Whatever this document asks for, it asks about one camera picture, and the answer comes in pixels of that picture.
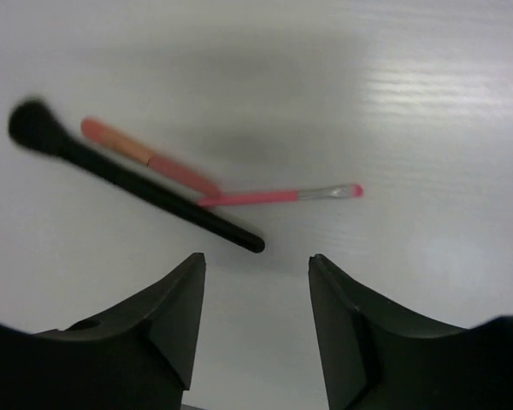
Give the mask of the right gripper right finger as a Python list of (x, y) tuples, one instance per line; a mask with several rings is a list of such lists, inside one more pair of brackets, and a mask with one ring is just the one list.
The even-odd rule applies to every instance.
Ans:
[(513, 316), (463, 329), (309, 262), (310, 299), (332, 409), (513, 409)]

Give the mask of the pink handle brush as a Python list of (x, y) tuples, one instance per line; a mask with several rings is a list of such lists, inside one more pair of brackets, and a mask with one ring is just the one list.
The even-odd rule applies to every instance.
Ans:
[(80, 130), (82, 135), (93, 143), (137, 161), (176, 183), (205, 196), (218, 197), (221, 195), (217, 185), (200, 173), (156, 152), (129, 137), (125, 132), (121, 132), (100, 120), (86, 117), (80, 123)]

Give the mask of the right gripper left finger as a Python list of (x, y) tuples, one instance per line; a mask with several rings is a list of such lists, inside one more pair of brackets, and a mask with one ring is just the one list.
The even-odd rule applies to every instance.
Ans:
[(65, 330), (0, 324), (0, 409), (180, 409), (190, 389), (206, 262)]

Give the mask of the thin pink lip brush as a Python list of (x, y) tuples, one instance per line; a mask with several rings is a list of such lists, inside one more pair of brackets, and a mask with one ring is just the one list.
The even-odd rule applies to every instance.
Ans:
[(269, 192), (239, 193), (223, 195), (216, 198), (202, 198), (198, 205), (204, 208), (244, 206), (260, 203), (298, 202), (317, 199), (359, 198), (364, 189), (359, 184), (343, 184), (324, 188), (305, 190), (276, 190)]

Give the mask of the large black makeup brush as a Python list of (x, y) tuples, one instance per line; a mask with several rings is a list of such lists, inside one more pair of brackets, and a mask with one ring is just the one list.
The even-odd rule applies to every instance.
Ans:
[(28, 99), (17, 104), (9, 114), (8, 132), (12, 141), (24, 149), (65, 161), (252, 253), (265, 250), (265, 242), (258, 235), (78, 142), (41, 100)]

